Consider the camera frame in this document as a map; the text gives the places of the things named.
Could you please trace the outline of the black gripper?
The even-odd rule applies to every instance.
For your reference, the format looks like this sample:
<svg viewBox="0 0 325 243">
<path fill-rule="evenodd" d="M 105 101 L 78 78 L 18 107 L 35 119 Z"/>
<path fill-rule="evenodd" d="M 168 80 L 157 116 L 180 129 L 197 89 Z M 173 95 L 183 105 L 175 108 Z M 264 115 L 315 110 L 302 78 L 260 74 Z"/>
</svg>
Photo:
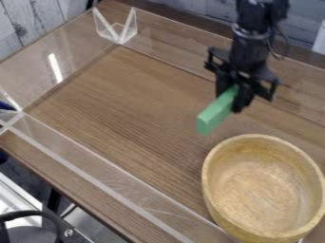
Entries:
<svg viewBox="0 0 325 243">
<path fill-rule="evenodd" d="M 208 47 L 204 68 L 215 75 L 215 97 L 235 84 L 232 112 L 239 113 L 255 96 L 272 101 L 279 79 L 266 64 L 274 28 L 256 32 L 232 24 L 232 34 L 228 50 Z"/>
</svg>

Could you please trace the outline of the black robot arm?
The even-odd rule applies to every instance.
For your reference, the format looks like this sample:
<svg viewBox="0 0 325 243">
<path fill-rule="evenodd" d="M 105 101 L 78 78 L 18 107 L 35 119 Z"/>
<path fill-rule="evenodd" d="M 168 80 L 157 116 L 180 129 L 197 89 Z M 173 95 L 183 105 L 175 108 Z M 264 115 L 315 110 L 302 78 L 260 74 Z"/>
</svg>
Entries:
<svg viewBox="0 0 325 243">
<path fill-rule="evenodd" d="M 237 18 L 232 24 L 232 43 L 228 50 L 208 47 L 204 68 L 215 75 L 215 97 L 232 86 L 237 88 L 231 111 L 239 113 L 259 96 L 272 101 L 279 78 L 267 67 L 267 57 L 284 58 L 272 51 L 278 24 L 287 18 L 288 0 L 236 0 Z"/>
</svg>

